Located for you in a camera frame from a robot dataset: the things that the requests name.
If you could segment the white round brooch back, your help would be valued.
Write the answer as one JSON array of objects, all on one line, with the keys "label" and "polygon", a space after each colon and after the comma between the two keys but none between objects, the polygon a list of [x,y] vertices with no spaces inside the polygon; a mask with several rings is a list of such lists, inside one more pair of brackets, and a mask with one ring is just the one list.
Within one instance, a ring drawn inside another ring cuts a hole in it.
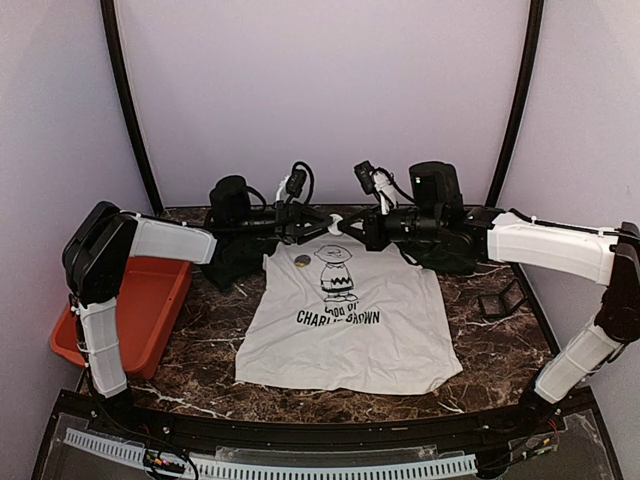
[{"label": "white round brooch back", "polygon": [[342,236],[343,232],[339,228],[339,223],[343,220],[343,217],[337,213],[331,213],[331,224],[328,226],[328,232],[333,236]]}]

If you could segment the white green Charlie Brown shirt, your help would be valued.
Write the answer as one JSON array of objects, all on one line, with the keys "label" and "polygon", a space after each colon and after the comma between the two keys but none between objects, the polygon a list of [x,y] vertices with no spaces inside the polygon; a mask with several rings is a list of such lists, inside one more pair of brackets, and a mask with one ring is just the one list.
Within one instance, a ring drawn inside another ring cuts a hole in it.
[{"label": "white green Charlie Brown shirt", "polygon": [[[306,254],[311,263],[294,264]],[[398,247],[369,252],[325,234],[278,244],[235,357],[242,383],[296,390],[422,395],[460,374],[436,273]]]}]

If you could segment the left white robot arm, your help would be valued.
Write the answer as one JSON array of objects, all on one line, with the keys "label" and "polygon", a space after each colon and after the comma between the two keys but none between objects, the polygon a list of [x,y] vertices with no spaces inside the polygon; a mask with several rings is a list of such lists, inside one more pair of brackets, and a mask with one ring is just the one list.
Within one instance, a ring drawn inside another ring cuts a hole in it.
[{"label": "left white robot arm", "polygon": [[257,273],[280,244],[301,245],[327,233],[330,215],[298,202],[306,173],[297,170],[273,204],[239,175],[219,180],[201,226],[99,202],[63,250],[70,290],[65,329],[78,349],[70,360],[89,370],[93,393],[111,398],[101,417],[120,436],[141,427],[124,399],[130,376],[150,378],[159,364],[197,265],[217,289]]}]

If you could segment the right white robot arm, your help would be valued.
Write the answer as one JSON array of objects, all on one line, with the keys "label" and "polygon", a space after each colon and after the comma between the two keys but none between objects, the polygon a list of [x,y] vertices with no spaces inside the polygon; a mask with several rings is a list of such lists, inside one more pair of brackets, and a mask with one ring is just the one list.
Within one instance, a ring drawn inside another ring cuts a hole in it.
[{"label": "right white robot arm", "polygon": [[354,173],[379,204],[339,222],[341,232],[369,251],[390,244],[410,259],[441,272],[478,262],[518,263],[586,278],[605,288],[599,311],[534,380],[510,413],[521,434],[534,432],[549,405],[639,339],[639,229],[591,228],[539,220],[515,209],[467,206],[453,165],[427,161],[410,167],[412,191],[369,161]]}]

